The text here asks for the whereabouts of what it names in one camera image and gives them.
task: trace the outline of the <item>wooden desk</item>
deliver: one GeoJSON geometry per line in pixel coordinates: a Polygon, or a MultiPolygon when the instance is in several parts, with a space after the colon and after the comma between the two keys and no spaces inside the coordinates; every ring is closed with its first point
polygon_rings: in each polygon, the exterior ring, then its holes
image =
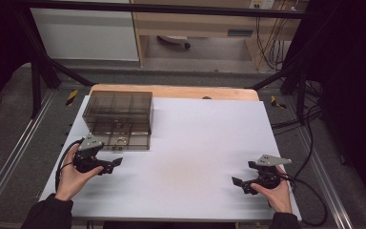
{"type": "MultiPolygon", "coordinates": [[[[247,9],[250,0],[130,0],[133,4],[181,5],[198,7],[220,7],[247,9]]],[[[273,10],[291,10],[295,0],[275,0],[273,10]]],[[[299,1],[298,10],[304,10],[306,1],[299,1]]],[[[257,46],[256,19],[252,17],[188,15],[170,13],[134,12],[132,14],[138,55],[141,65],[145,64],[145,53],[150,35],[191,36],[191,37],[243,37],[248,48],[254,67],[258,70],[265,64],[257,46]],[[229,36],[229,30],[252,31],[252,36],[229,36]]],[[[262,47],[268,46],[272,40],[271,34],[279,30],[278,19],[261,18],[259,21],[259,38],[262,47]]],[[[292,41],[300,20],[286,20],[277,40],[292,41]]]]}
{"type": "MultiPolygon", "coordinates": [[[[232,182],[232,177],[257,177],[248,168],[249,160],[264,154],[279,156],[264,105],[257,101],[255,91],[135,85],[91,89],[98,90],[153,92],[151,149],[100,151],[100,159],[123,157],[123,162],[111,175],[91,179],[73,198],[74,217],[195,222],[273,217],[263,196],[245,195],[232,182]],[[201,99],[204,95],[221,100],[201,99]]],[[[88,100],[84,99],[62,152],[88,134],[82,118],[88,100]]],[[[53,192],[54,177],[52,171],[41,199],[53,192]]],[[[293,196],[291,200],[301,219],[293,196]]]]}

